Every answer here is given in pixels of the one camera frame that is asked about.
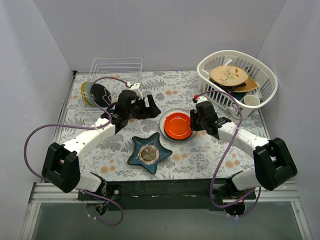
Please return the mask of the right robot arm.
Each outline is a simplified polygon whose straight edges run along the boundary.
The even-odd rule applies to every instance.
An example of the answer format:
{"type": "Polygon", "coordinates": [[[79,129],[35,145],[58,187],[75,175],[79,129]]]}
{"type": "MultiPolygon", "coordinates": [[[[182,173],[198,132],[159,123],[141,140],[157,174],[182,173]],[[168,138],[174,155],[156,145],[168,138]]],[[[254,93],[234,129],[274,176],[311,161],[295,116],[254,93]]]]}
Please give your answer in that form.
{"type": "Polygon", "coordinates": [[[239,198],[247,189],[263,187],[272,191],[298,173],[284,140],[257,136],[226,117],[218,117],[208,100],[195,102],[195,109],[190,111],[190,128],[196,132],[206,131],[253,158],[253,169],[233,174],[219,187],[219,191],[224,191],[232,199],[239,198]]]}

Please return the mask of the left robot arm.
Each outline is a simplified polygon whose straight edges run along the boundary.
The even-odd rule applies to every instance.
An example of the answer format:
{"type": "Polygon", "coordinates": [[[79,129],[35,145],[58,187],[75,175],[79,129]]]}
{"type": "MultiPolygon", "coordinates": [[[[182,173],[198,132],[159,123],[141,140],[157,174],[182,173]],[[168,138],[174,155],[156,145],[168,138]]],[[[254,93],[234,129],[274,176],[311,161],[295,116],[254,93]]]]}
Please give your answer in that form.
{"type": "Polygon", "coordinates": [[[74,189],[89,191],[95,200],[106,196],[102,178],[80,170],[82,160],[104,140],[116,135],[130,119],[153,119],[161,113],[151,94],[139,98],[133,90],[123,90],[100,118],[80,135],[63,144],[52,143],[47,150],[41,175],[64,193],[74,189]]]}

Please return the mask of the orange red round plate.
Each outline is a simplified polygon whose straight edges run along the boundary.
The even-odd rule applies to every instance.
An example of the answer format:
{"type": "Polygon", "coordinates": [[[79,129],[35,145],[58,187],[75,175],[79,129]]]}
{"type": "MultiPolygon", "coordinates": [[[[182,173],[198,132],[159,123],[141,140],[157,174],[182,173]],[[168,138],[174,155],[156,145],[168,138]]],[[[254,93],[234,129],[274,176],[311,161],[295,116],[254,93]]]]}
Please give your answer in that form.
{"type": "Polygon", "coordinates": [[[174,140],[185,140],[193,131],[190,128],[190,117],[182,112],[171,113],[164,121],[165,133],[174,140]]]}

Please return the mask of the dark brown plate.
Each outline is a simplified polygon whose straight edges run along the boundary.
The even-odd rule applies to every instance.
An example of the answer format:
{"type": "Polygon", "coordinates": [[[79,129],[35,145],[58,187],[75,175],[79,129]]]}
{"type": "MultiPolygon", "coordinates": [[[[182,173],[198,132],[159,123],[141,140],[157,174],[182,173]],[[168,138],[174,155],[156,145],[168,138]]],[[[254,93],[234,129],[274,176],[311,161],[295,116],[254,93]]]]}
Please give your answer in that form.
{"type": "Polygon", "coordinates": [[[90,94],[93,101],[90,97],[88,97],[87,100],[93,107],[96,107],[97,105],[95,103],[97,103],[100,107],[107,108],[112,103],[110,92],[99,83],[94,83],[92,85],[90,94]]]}

